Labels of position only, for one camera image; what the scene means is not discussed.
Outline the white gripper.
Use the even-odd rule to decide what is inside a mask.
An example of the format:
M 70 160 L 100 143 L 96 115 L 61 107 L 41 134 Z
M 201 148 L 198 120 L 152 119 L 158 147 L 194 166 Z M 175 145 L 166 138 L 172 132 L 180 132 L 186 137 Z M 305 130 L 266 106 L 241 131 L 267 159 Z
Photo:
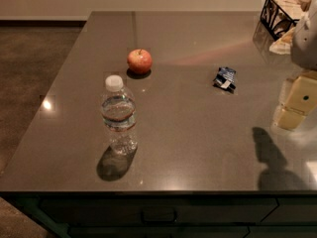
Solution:
M 292 38 L 291 60 L 298 66 L 311 69 L 288 78 L 282 85 L 276 126 L 296 129 L 317 107 L 317 1 L 298 21 Z

